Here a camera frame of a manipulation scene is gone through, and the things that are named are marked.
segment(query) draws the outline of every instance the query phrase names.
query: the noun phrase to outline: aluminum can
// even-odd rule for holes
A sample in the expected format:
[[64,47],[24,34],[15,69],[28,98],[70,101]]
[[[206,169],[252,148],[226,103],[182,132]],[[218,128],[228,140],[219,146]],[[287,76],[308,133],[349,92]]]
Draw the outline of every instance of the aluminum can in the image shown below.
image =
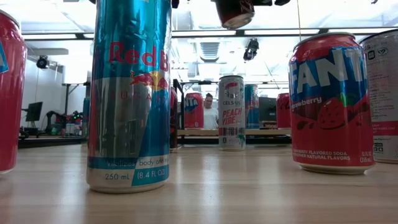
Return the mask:
[[205,112],[203,110],[203,97],[201,94],[187,93],[184,102],[185,129],[203,129]]
[[242,151],[246,147],[246,116],[243,78],[227,75],[218,83],[218,143],[225,151]]
[[177,129],[178,129],[178,113],[177,113],[177,92],[174,87],[170,94],[170,152],[177,151]]
[[280,93],[276,98],[276,123],[278,129],[290,129],[289,93]]
[[361,41],[365,51],[377,162],[398,163],[398,29]]
[[142,192],[169,178],[169,0],[97,3],[87,182]]
[[363,174],[374,165],[365,59],[353,34],[320,34],[290,59],[294,161],[333,174]]
[[16,163],[26,52],[20,24],[0,10],[0,174]]
[[254,17],[252,0],[216,0],[215,2],[218,17],[224,28],[240,28],[250,23]]
[[88,123],[90,117],[90,98],[83,100],[83,121],[81,122],[81,136],[88,137]]
[[257,85],[244,86],[246,128],[260,128],[259,89]]

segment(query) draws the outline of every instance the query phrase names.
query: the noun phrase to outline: white can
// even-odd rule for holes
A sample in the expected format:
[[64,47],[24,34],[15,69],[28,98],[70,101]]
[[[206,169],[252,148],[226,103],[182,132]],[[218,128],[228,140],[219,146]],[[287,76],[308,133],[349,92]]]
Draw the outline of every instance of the white can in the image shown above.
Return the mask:
[[360,42],[366,55],[374,160],[398,163],[398,29]]
[[227,75],[218,84],[218,136],[222,150],[242,151],[246,147],[246,116],[243,77]]

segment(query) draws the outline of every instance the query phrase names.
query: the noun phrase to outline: can lid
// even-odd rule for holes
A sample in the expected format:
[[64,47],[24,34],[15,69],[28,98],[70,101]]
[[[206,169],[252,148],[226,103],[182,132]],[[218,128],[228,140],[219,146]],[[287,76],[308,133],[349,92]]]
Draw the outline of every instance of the can lid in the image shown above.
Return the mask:
[[372,34],[369,37],[365,37],[361,41],[359,41],[359,44],[362,44],[362,42],[364,42],[365,40],[369,40],[370,38],[376,37],[378,35],[387,34],[387,33],[394,32],[394,31],[398,31],[398,29],[387,30],[387,31],[380,32],[378,34]]
[[240,76],[240,75],[224,75],[223,77],[220,77],[219,79],[222,79],[222,78],[227,78],[227,77],[243,78],[243,77],[242,77],[242,76]]
[[17,20],[14,16],[8,14],[7,12],[3,11],[2,9],[0,9],[0,14],[7,16],[10,20],[15,22],[15,24],[18,26],[19,30],[21,29],[21,22],[19,20]]
[[349,32],[330,32],[330,33],[326,33],[326,34],[318,34],[318,35],[314,35],[312,37],[309,37],[309,38],[307,38],[305,40],[300,41],[298,44],[296,44],[296,46],[294,46],[293,50],[296,49],[297,46],[302,45],[302,44],[304,44],[307,41],[310,41],[310,40],[313,40],[313,39],[317,39],[319,37],[326,37],[326,36],[329,36],[329,35],[350,35],[350,36],[354,37],[354,39],[355,39],[355,35],[352,34],[352,33],[349,33]]

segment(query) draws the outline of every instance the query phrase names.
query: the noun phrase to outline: red can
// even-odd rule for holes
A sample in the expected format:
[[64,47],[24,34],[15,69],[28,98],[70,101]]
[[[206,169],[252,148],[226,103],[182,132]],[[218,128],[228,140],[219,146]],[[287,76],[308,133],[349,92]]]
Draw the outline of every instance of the red can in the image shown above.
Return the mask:
[[185,97],[184,123],[186,129],[203,129],[203,98],[200,93],[187,93]]
[[25,63],[20,25],[0,10],[0,174],[16,163]]
[[254,16],[252,0],[216,0],[218,17],[224,28],[237,29],[251,22]]
[[177,150],[177,129],[177,92],[174,90],[174,87],[172,87],[170,92],[170,152],[175,152]]
[[320,34],[294,48],[292,151],[304,169],[363,174],[374,165],[365,71],[363,50],[353,34]]
[[290,129],[289,93],[278,94],[276,98],[276,123],[279,129]]

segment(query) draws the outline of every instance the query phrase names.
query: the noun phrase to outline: desk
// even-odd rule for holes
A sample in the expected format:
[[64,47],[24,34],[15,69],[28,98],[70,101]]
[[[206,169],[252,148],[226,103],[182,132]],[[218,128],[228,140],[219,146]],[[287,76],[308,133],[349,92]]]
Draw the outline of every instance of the desk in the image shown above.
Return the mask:
[[397,165],[366,175],[300,170],[286,147],[221,152],[181,148],[157,190],[107,195],[88,190],[86,147],[21,149],[0,179],[0,223],[398,223]]

